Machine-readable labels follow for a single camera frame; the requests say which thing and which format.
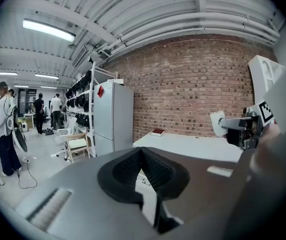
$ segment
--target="white chair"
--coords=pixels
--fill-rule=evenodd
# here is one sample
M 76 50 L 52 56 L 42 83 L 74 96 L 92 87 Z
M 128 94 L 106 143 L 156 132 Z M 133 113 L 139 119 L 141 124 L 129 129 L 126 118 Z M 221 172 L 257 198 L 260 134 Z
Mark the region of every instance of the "white chair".
M 64 144 L 64 148 L 55 153 L 55 154 L 52 154 L 51 157 L 58 157 L 59 154 L 61 153 L 65 153 L 64 155 L 64 160 L 66 161 L 68 159 L 68 141 L 67 141 L 67 137 L 69 136 L 72 136 L 74 134 L 74 126 L 77 122 L 77 118 L 76 117 L 72 117 L 70 120 L 69 120 L 69 123 L 68 123 L 68 127 L 65 128 L 65 129 L 58 129 L 57 130 L 57 133 L 59 134 L 59 136 L 56 136 L 54 138 L 56 144 L 59 146 L 59 145 L 62 145 Z

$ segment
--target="white ceiling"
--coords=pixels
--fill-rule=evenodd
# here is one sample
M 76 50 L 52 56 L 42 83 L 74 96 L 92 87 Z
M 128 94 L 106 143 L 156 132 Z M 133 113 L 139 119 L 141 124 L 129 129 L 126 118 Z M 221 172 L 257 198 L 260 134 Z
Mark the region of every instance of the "white ceiling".
M 216 12 L 248 16 L 271 28 L 268 19 L 273 21 L 277 11 L 271 0 L 6 0 L 0 7 L 0 71 L 17 72 L 18 76 L 12 78 L 14 84 L 67 88 L 77 73 L 84 71 L 72 66 L 84 45 L 88 50 L 86 55 L 93 52 L 95 60 L 100 62 L 104 58 L 99 58 L 95 48 L 112 44 L 121 35 L 155 20 L 186 13 Z M 70 49 L 71 43 L 66 40 L 24 29 L 24 18 L 76 34 L 77 47 Z M 239 35 L 250 38 L 242 32 Z M 39 78 L 35 73 L 60 78 L 58 81 Z

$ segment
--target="cap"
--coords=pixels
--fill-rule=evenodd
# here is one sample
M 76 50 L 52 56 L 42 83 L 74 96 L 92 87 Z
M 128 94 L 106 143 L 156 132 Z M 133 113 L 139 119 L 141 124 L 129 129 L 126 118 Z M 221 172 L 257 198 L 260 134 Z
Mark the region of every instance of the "cap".
M 8 87 L 7 83 L 4 81 L 0 82 L 0 88 L 5 88 L 5 87 Z

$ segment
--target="white refrigerator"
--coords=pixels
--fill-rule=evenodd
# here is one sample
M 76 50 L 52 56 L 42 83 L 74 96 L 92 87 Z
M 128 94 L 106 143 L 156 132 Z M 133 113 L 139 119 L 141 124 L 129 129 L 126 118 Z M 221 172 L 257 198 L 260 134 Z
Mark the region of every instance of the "white refrigerator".
M 134 91 L 118 83 L 103 82 L 95 86 L 93 102 L 96 155 L 132 148 Z

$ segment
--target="man in black shirt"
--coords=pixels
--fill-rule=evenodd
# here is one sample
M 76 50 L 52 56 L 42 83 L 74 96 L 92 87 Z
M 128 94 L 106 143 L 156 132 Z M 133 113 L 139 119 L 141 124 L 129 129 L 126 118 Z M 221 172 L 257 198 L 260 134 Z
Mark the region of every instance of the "man in black shirt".
M 44 136 L 45 134 L 42 132 L 42 126 L 43 126 L 43 108 L 44 108 L 44 101 L 43 101 L 43 94 L 38 94 L 38 99 L 34 101 L 33 103 L 33 109 L 35 110 L 35 116 L 36 116 L 36 129 L 38 132 L 38 135 Z

